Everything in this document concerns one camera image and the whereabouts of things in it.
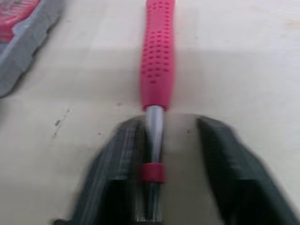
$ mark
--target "gray case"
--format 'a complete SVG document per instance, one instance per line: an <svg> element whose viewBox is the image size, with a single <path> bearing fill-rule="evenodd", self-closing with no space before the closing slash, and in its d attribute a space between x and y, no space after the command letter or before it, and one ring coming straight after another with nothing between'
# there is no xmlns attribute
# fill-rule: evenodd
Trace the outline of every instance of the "gray case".
<svg viewBox="0 0 300 225"><path fill-rule="evenodd" d="M28 18L16 24L14 38L0 43L0 98L9 94L28 70L63 6L64 0L41 0Z"/></svg>

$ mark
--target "screwdriver handle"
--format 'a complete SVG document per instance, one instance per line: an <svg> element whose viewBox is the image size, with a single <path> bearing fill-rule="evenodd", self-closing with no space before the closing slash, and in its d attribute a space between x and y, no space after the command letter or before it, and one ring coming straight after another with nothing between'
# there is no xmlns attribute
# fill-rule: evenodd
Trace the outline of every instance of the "screwdriver handle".
<svg viewBox="0 0 300 225"><path fill-rule="evenodd" d="M142 51L142 106L169 108L174 84L174 0L147 0L147 24Z"/></svg>

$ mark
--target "metal shaft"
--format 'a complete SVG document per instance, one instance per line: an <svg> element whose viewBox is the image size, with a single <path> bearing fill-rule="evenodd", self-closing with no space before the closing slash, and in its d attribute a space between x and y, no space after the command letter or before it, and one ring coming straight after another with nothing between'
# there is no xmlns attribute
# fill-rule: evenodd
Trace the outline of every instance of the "metal shaft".
<svg viewBox="0 0 300 225"><path fill-rule="evenodd" d="M150 144L150 155L152 163L160 163L161 150L163 140L163 128L164 128L164 109L160 106L149 106L146 109L146 131L148 142ZM160 184L151 182L144 187L146 194L147 204L145 206L146 219L151 222L162 221L162 207L161 207L161 194Z"/></svg>

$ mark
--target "table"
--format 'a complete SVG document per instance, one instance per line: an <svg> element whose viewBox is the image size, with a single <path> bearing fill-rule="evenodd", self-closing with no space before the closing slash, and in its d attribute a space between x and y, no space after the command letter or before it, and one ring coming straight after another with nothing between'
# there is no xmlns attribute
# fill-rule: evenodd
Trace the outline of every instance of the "table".
<svg viewBox="0 0 300 225"><path fill-rule="evenodd" d="M144 5L66 0L31 70L0 100L3 224L67 217L88 162L121 121L143 113ZM177 0L177 76L165 134L165 217L172 224L218 224L198 150L198 114L234 127L299 211L297 8L295 0Z"/></svg>

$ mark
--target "red case lid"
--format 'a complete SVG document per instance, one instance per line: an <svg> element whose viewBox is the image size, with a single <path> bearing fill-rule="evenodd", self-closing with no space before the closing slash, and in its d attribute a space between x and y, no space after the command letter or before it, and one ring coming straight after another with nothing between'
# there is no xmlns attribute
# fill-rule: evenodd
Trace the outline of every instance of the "red case lid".
<svg viewBox="0 0 300 225"><path fill-rule="evenodd" d="M40 0L0 0L0 41L9 42L14 37L13 28L26 19Z"/></svg>

